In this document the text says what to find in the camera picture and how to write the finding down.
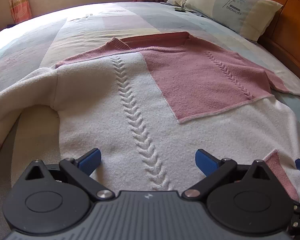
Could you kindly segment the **pink and white knit sweater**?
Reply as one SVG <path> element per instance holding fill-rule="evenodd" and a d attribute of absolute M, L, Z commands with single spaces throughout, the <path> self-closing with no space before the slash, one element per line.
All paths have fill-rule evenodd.
<path fill-rule="evenodd" d="M 114 191 L 183 191 L 201 178 L 202 148 L 264 160 L 300 201 L 300 123 L 273 91 L 300 96 L 300 85 L 187 32 L 113 38 L 0 92 L 0 146 L 23 109 L 44 105 L 58 114 L 61 157 L 99 148 L 98 177 Z"/>

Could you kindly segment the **pastel patchwork bed sheet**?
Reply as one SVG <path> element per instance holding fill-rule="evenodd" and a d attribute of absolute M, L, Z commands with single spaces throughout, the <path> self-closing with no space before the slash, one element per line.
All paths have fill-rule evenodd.
<path fill-rule="evenodd" d="M 239 53 L 276 73 L 290 73 L 275 56 L 234 31 L 208 18 L 154 3 L 104 3 L 70 8 L 43 15 L 0 32 L 0 92 L 39 68 L 98 48 L 111 38 L 188 32 L 226 50 Z M 273 91 L 300 123 L 300 96 Z M 57 163 L 59 118 L 56 111 L 34 105 L 21 111 L 0 149 L 0 239 L 9 233 L 2 205 L 10 189 L 34 159 Z"/>

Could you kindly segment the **small dark remote on bed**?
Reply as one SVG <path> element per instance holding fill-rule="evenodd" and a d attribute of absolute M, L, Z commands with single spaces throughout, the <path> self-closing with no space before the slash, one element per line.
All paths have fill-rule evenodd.
<path fill-rule="evenodd" d="M 181 7 L 175 7 L 175 11 L 186 12 L 186 10 L 184 8 L 181 8 Z"/>

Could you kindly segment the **pastel patchwork pillow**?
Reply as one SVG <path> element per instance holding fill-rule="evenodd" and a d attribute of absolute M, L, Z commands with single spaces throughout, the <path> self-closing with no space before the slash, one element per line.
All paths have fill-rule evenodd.
<path fill-rule="evenodd" d="M 186 0 L 185 7 L 256 42 L 282 5 L 272 0 Z"/>

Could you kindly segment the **left orange plaid curtain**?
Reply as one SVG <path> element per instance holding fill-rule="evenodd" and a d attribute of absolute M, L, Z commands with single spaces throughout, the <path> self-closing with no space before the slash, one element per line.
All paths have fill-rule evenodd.
<path fill-rule="evenodd" d="M 32 18 L 29 0 L 8 0 L 14 23 L 18 24 Z"/>

